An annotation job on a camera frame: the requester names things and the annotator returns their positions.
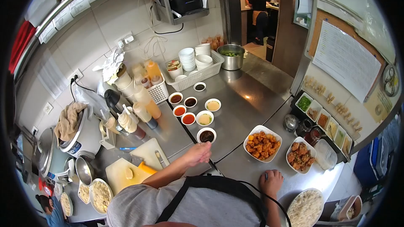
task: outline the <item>stainless steel bowl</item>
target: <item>stainless steel bowl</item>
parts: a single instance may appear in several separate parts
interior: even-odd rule
[[[224,52],[233,52],[238,54],[239,56],[225,56],[222,55],[225,61],[222,63],[222,68],[225,70],[237,70],[243,67],[243,59],[244,53],[246,52],[245,49],[239,45],[235,44],[226,44],[220,46],[217,49],[217,52],[222,55]]]
[[[81,182],[83,182],[84,185],[90,186],[94,179],[94,169],[83,157],[76,159],[76,172]]]

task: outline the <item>gray shirt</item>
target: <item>gray shirt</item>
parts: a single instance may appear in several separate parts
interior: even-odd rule
[[[107,222],[111,227],[154,224],[184,184],[185,178],[155,189],[148,185],[129,186],[111,201]],[[197,227],[259,226],[260,221],[251,206],[213,189],[190,187],[169,222],[190,223]]]

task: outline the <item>blue pen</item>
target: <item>blue pen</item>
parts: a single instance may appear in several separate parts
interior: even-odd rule
[[[119,148],[119,150],[135,150],[136,148]]]

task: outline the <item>black apron strap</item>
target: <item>black apron strap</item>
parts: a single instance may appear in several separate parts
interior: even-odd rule
[[[237,197],[250,204],[252,209],[260,218],[260,227],[265,227],[268,210],[248,187],[244,184],[222,176],[192,176],[185,179],[184,185],[175,195],[171,203],[163,210],[156,223],[168,221],[189,187],[203,187],[214,189],[234,197]]]

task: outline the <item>red cloth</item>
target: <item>red cloth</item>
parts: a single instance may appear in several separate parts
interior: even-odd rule
[[[15,38],[14,45],[11,50],[10,64],[8,65],[8,70],[12,74],[14,73],[15,67],[17,67],[21,54],[24,52],[24,49],[31,40],[32,36],[35,34],[35,31],[36,28],[33,27],[33,25],[28,21],[24,21],[20,27],[20,30],[18,30],[17,37]]]

